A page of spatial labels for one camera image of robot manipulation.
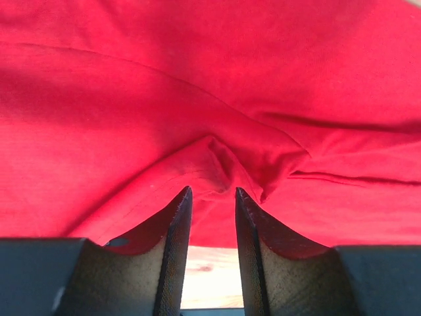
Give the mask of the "red t shirt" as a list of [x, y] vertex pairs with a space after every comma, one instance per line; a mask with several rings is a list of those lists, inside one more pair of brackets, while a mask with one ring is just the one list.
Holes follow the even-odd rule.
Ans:
[[406, 1], [2, 1], [1, 235], [99, 244], [193, 189], [321, 244], [420, 242], [420, 9]]

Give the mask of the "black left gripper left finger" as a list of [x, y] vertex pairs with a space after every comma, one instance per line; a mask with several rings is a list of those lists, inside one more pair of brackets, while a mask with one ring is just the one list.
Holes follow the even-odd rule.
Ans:
[[178, 315], [193, 194], [100, 246], [87, 238], [1, 240], [2, 315]]

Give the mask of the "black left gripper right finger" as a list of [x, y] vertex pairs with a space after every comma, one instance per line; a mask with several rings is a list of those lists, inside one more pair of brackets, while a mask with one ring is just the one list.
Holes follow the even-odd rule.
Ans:
[[246, 315], [419, 315], [419, 246], [327, 247], [242, 188], [235, 226]]

